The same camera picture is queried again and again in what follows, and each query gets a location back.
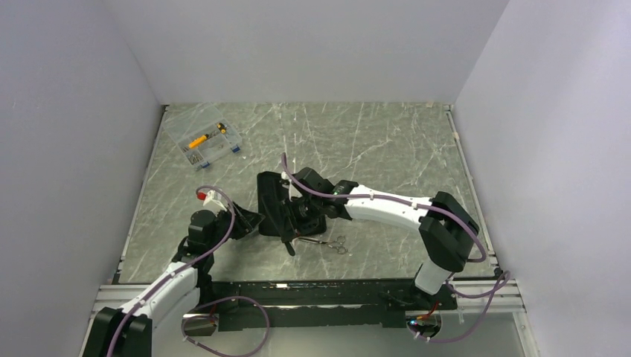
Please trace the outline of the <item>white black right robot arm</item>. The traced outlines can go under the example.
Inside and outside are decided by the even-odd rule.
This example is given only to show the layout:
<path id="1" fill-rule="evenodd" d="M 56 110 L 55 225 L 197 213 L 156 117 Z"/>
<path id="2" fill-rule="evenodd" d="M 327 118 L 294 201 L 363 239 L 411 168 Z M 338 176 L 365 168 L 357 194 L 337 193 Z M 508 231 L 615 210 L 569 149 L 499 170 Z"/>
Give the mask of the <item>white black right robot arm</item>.
<path id="1" fill-rule="evenodd" d="M 281 177 L 301 193 L 302 202 L 294 215 L 361 219 L 418 233 L 428 257 L 414 276 L 410 298 L 420 309 L 435 303 L 444 282 L 464 270 L 474 246 L 483 249 L 478 223 L 447 192 L 439 191 L 433 197 L 394 195 L 354 181 L 332 184 L 310 168 L 294 175 L 284 170 Z"/>

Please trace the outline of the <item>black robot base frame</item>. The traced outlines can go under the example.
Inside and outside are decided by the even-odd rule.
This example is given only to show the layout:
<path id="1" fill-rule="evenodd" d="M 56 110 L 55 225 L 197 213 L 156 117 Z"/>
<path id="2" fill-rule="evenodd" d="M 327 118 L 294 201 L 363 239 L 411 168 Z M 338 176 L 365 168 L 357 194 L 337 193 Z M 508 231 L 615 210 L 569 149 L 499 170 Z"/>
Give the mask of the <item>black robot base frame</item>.
<path id="1" fill-rule="evenodd" d="M 213 295 L 185 319 L 185 332 L 209 336 L 271 327 L 404 328 L 458 304 L 449 290 L 417 290 L 409 278 L 215 282 Z"/>

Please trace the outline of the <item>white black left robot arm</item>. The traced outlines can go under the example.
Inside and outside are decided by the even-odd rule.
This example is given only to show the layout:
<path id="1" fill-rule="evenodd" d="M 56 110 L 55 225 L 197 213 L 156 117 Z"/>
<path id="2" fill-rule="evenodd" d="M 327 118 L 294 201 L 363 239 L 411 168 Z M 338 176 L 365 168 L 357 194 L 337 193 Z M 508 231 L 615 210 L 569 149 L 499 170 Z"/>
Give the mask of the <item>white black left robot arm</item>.
<path id="1" fill-rule="evenodd" d="M 184 314 L 204 312 L 223 302 L 214 294 L 209 274 L 214 252 L 228 239 L 253 233 L 265 219 L 239 205 L 199 210 L 166 271 L 139 295 L 117 308 L 103 307 L 89 329 L 83 356 L 153 356 L 158 341 Z"/>

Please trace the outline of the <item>black zippered tool case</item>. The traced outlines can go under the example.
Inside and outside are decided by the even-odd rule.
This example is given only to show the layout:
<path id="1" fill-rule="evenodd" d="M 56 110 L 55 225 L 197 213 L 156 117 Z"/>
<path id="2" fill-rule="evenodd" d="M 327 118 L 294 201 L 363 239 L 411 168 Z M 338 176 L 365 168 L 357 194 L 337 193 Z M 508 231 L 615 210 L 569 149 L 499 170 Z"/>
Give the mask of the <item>black zippered tool case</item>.
<path id="1" fill-rule="evenodd" d="M 297 237 L 323 234 L 326 219 L 308 210 L 305 198 L 290 198 L 289 187 L 280 173 L 257 174 L 257 209 L 264 216 L 258 225 L 261 235 L 288 242 Z"/>

